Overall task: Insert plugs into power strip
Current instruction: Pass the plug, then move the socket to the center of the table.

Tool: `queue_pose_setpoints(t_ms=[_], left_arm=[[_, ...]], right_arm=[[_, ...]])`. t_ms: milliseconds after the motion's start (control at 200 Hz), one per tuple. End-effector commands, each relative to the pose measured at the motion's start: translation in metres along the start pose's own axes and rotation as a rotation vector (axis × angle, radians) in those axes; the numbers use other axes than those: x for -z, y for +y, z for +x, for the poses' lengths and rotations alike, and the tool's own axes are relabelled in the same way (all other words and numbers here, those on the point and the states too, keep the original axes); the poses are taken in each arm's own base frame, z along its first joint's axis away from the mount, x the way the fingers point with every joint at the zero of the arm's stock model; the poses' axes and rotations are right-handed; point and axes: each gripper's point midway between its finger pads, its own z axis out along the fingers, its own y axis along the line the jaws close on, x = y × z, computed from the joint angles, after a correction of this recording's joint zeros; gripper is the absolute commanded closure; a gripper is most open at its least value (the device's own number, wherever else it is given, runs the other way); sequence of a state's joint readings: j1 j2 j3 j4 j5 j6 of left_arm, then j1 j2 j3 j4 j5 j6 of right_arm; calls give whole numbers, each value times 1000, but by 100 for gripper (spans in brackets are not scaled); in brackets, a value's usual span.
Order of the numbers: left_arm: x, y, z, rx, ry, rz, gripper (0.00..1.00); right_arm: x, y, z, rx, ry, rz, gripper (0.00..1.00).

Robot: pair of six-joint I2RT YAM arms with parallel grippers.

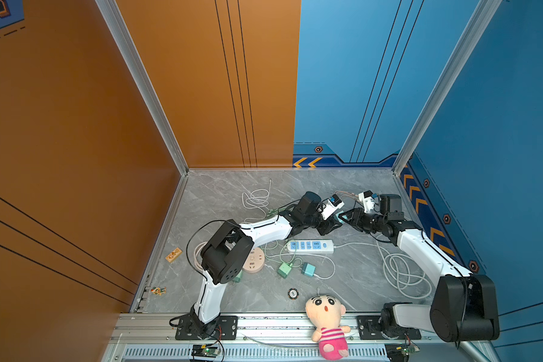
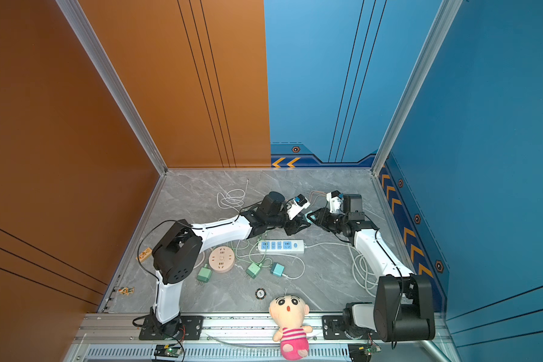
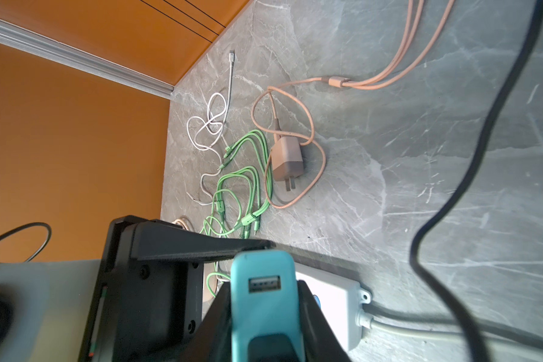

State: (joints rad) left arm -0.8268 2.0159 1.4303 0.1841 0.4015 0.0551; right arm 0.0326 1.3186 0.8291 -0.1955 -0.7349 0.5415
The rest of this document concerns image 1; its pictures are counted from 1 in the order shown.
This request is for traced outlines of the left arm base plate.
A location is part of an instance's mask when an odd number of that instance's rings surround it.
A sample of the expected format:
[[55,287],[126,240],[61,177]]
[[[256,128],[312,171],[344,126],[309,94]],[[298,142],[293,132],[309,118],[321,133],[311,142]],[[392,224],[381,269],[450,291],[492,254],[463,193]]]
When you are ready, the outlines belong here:
[[207,324],[203,324],[193,316],[185,315],[178,319],[175,327],[175,339],[191,341],[236,340],[237,331],[238,317],[235,315],[221,315]]

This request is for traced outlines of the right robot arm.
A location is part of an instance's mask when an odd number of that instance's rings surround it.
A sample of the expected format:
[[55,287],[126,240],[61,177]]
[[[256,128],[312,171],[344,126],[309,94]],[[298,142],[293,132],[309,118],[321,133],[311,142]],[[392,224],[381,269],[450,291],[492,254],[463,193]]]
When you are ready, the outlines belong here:
[[434,287],[430,306],[389,303],[383,325],[434,332],[444,342],[496,340],[500,336],[496,286],[458,264],[435,245],[424,230],[406,220],[398,195],[383,195],[379,206],[353,208],[339,219],[367,234],[380,233],[409,256]]

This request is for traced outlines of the white blue power strip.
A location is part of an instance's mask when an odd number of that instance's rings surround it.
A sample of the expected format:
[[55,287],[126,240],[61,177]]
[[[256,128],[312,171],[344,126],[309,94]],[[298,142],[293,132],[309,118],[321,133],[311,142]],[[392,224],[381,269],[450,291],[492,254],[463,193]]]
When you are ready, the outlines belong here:
[[287,242],[287,251],[300,254],[331,255],[334,252],[333,241],[327,240],[292,240]]

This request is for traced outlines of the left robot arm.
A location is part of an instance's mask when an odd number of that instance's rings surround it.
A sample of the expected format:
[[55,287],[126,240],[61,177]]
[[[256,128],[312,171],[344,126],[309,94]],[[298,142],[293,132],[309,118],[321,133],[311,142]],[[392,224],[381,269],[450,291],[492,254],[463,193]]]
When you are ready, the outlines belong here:
[[254,248],[287,240],[309,228],[327,235],[341,226],[336,212],[343,205],[337,195],[323,200],[313,192],[306,192],[297,202],[281,207],[274,217],[256,223],[223,220],[200,251],[203,280],[189,313],[192,332],[207,337],[216,330],[226,285],[239,274]]

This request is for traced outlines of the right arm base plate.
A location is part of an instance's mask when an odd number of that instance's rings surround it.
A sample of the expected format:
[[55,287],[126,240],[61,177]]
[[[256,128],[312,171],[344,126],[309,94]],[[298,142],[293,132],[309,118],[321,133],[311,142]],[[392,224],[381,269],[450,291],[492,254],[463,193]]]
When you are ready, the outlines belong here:
[[356,319],[361,340],[422,339],[419,330],[400,327],[395,322],[385,320],[380,315],[360,315]]

